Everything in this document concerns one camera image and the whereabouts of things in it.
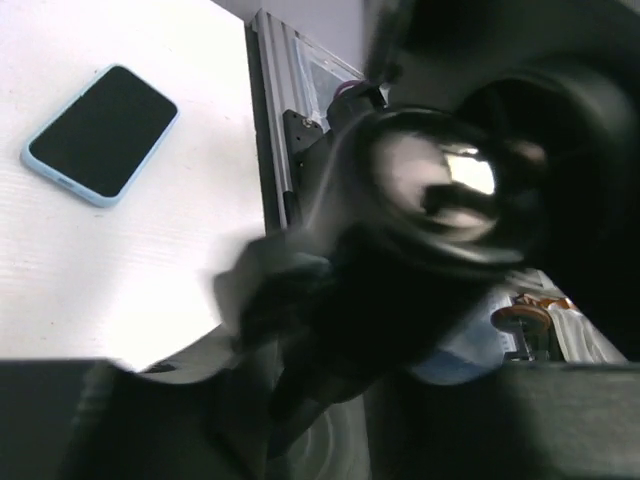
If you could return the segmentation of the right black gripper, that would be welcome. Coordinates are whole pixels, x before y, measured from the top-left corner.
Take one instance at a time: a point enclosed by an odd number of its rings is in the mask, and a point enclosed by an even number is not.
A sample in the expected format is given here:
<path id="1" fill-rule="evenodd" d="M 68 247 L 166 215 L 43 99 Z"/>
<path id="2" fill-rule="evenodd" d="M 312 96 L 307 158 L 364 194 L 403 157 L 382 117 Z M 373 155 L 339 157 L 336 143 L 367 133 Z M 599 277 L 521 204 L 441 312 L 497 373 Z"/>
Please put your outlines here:
<path id="1" fill-rule="evenodd" d="M 368 1 L 364 72 L 544 154 L 544 270 L 639 356 L 639 5 Z"/>

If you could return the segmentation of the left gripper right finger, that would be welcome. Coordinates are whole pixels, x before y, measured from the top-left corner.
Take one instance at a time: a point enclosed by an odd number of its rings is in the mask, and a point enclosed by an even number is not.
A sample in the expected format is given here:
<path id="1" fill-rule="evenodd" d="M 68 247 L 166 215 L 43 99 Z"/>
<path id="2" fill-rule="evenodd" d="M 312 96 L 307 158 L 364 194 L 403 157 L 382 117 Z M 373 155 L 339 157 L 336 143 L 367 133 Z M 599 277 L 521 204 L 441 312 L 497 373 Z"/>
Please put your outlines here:
<path id="1" fill-rule="evenodd" d="M 636 479 L 639 367 L 510 363 L 472 382 L 389 374 L 364 396 L 376 479 Z"/>

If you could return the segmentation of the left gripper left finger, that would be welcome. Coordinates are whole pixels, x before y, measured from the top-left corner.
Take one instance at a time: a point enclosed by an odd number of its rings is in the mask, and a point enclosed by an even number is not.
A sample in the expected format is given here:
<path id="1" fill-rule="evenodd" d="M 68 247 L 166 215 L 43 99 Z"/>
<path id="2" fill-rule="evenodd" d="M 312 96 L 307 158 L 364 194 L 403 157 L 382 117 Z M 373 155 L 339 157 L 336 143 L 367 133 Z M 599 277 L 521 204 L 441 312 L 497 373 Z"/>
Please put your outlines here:
<path id="1" fill-rule="evenodd" d="M 268 390 L 168 384 L 104 360 L 1 363 L 4 479 L 263 479 Z"/>

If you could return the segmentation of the black phone stand round base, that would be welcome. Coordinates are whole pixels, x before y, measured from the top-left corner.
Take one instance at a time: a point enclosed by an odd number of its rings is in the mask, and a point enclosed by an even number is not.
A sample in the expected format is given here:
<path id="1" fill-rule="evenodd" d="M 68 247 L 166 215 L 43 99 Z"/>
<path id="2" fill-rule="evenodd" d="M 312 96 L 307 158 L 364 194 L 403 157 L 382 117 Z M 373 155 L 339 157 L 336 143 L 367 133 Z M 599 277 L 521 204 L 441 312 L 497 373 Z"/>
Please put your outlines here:
<path id="1" fill-rule="evenodd" d="M 303 221 L 248 242 L 214 291 L 242 352 L 302 334 L 270 413 L 304 429 L 428 356 L 544 227 L 505 142 L 443 112 L 370 112 L 336 133 Z"/>

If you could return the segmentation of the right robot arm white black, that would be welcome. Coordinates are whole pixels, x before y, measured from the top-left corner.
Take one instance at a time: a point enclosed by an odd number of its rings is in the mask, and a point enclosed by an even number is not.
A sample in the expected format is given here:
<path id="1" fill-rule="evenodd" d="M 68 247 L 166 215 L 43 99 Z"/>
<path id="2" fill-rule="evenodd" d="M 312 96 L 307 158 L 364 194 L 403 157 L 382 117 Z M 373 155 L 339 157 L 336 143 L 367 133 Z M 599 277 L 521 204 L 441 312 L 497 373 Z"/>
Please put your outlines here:
<path id="1" fill-rule="evenodd" d="M 534 266 L 637 356 L 639 6 L 381 1 L 298 170 L 319 343 L 400 363 Z"/>

